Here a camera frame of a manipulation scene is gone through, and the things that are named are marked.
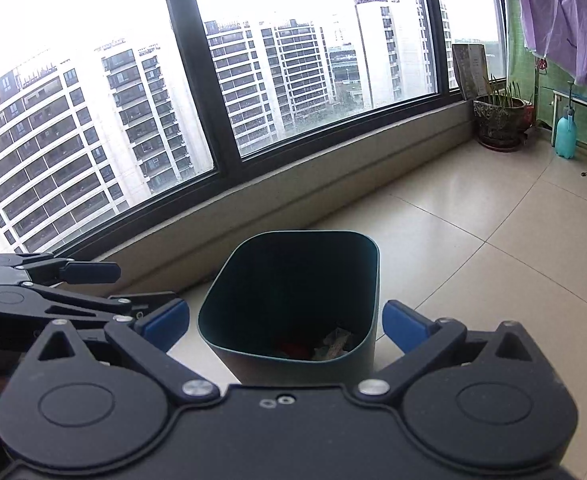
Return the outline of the dark green trash bin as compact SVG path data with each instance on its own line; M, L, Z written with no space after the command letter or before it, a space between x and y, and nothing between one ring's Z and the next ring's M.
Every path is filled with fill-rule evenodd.
M200 336L248 386L352 386L371 375L378 328L380 254L353 231L272 231L225 262L198 314ZM337 327L351 350L314 361Z

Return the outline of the green plastic wrapper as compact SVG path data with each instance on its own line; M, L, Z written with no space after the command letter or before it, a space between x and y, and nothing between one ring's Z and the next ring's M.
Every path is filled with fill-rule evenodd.
M337 327L328 334L322 344L314 349L314 361L330 361L344 356L351 350L353 335Z

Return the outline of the brown plant pot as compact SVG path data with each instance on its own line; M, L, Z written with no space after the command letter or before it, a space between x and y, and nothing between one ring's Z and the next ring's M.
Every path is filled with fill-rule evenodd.
M513 152L522 146L520 125L525 117L525 102L503 94L478 96L472 103L476 139L485 148Z

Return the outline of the teal spray bottle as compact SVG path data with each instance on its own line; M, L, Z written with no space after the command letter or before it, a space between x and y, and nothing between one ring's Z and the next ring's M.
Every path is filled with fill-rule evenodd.
M565 159L574 158L578 141L578 127L574 119L572 88L573 83L571 82L569 84L568 104L565 109L565 114L557 122L555 134L556 154Z

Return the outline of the leaning picture board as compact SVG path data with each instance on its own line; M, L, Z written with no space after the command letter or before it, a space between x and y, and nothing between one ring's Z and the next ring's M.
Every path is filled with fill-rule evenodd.
M466 101L490 93L490 77L483 44L452 44L454 76Z

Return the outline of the black window frame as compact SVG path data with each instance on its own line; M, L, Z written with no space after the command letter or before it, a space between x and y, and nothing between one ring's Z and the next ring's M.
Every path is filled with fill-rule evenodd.
M247 159L503 76L504 0L0 0L0 253L131 236Z

